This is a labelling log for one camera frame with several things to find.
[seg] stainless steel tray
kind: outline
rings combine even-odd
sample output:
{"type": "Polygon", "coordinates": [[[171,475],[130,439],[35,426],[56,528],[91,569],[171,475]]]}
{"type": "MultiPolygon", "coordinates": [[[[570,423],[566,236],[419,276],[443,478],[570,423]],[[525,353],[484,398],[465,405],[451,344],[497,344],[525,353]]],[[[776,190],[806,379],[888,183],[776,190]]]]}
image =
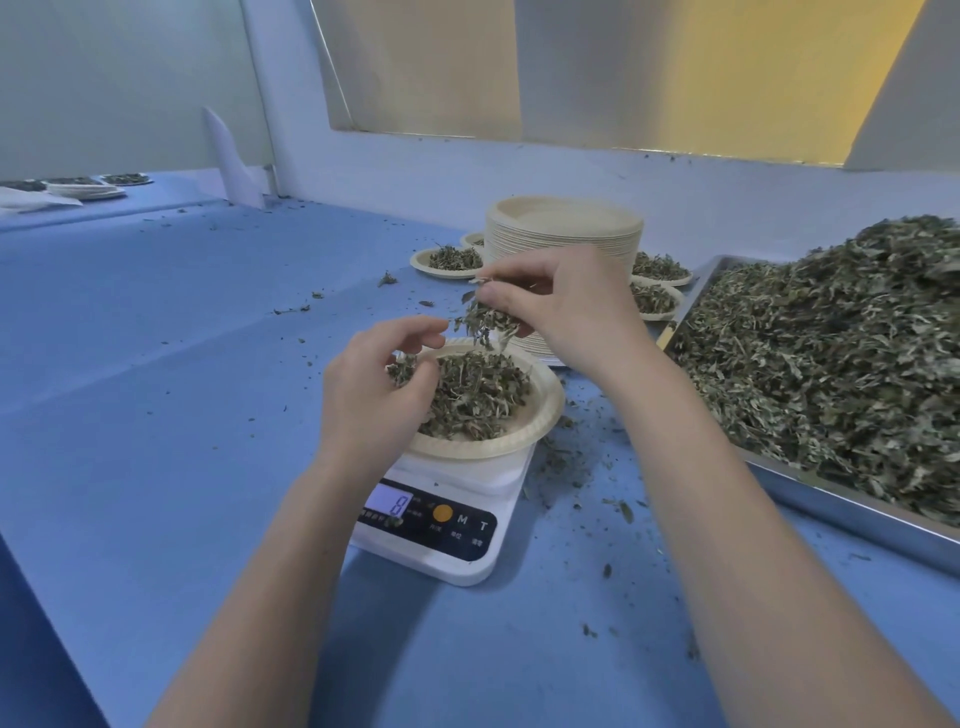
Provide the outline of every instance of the stainless steel tray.
{"type": "MultiPolygon", "coordinates": [[[[713,281],[730,268],[749,262],[758,261],[719,255],[697,271],[697,279],[686,287],[683,305],[660,334],[658,346],[669,352],[675,341],[674,334],[684,325],[686,315],[713,281]]],[[[750,464],[760,485],[776,502],[960,577],[960,528],[938,523],[743,448],[737,450],[750,464]]]]}

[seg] right hand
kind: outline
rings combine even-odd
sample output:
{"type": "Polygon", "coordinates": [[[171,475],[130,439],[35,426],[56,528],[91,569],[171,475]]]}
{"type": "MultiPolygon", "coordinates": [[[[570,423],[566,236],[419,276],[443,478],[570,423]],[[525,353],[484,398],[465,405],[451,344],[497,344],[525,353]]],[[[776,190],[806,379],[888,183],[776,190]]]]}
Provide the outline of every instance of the right hand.
{"type": "Polygon", "coordinates": [[[511,255],[484,266],[477,277],[493,279],[477,291],[478,301],[516,316],[564,364],[594,381],[604,378],[605,365],[625,345],[655,346],[622,264],[591,245],[511,255]]]}

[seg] pile of dried herbs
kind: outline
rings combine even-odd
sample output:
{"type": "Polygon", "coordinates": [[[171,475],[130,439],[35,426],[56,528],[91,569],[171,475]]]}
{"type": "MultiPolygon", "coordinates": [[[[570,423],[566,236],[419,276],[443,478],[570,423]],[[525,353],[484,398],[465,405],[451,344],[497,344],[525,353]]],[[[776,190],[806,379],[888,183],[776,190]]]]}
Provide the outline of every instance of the pile of dried herbs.
{"type": "Polygon", "coordinates": [[[467,334],[473,337],[473,343],[478,341],[483,344],[484,349],[490,351],[493,345],[490,343],[491,331],[498,334],[497,343],[500,350],[510,343],[510,340],[516,336],[520,329],[520,320],[511,316],[509,313],[490,308],[485,303],[480,303],[474,298],[476,291],[468,291],[460,300],[461,303],[471,301],[467,307],[467,313],[458,316],[453,320],[453,330],[459,331],[460,327],[467,330],[467,334]]]}
{"type": "Polygon", "coordinates": [[[107,184],[116,184],[120,187],[126,184],[146,184],[147,182],[152,182],[149,177],[139,172],[131,172],[126,175],[104,175],[103,180],[107,184]]]}
{"type": "Polygon", "coordinates": [[[677,302],[661,285],[631,283],[630,292],[640,313],[668,313],[677,307],[677,302]]]}
{"type": "Polygon", "coordinates": [[[732,441],[960,526],[960,227],[884,220],[718,279],[674,356],[732,441]]]}
{"type": "Polygon", "coordinates": [[[634,275],[653,280],[680,280],[690,275],[684,266],[669,255],[637,253],[634,260],[634,275]]]}
{"type": "Polygon", "coordinates": [[[52,180],[44,180],[44,182],[47,184],[103,184],[92,177],[56,177],[52,180]]]}
{"type": "Polygon", "coordinates": [[[18,189],[21,192],[43,192],[47,188],[47,185],[40,180],[14,180],[11,182],[0,182],[0,187],[18,189]]]}
{"type": "MultiPolygon", "coordinates": [[[[415,357],[406,357],[387,368],[397,386],[410,381],[415,362],[415,357]]],[[[430,437],[499,437],[532,390],[530,376],[506,354],[466,352],[442,356],[438,363],[440,385],[430,419],[420,426],[430,437]]]]}
{"type": "Polygon", "coordinates": [[[483,268],[483,259],[473,248],[444,245],[430,254],[430,267],[441,271],[472,271],[483,268]]]}

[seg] scale button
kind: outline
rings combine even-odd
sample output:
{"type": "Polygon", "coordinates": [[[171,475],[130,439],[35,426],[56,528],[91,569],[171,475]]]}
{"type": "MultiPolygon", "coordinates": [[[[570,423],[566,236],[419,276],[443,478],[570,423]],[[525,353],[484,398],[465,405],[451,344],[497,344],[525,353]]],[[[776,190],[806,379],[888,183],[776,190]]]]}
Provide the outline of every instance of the scale button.
{"type": "Polygon", "coordinates": [[[440,523],[446,523],[453,518],[453,509],[446,503],[441,503],[433,509],[433,518],[440,523]]]}

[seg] digital kitchen scale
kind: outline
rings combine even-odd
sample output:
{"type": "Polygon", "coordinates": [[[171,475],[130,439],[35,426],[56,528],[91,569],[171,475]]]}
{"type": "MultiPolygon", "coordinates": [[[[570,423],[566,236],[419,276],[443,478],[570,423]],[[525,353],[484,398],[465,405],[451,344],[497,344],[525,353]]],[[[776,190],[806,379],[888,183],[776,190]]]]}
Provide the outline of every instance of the digital kitchen scale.
{"type": "Polygon", "coordinates": [[[536,443],[484,460],[404,454],[367,499],[350,542],[459,587],[493,571],[536,443]]]}

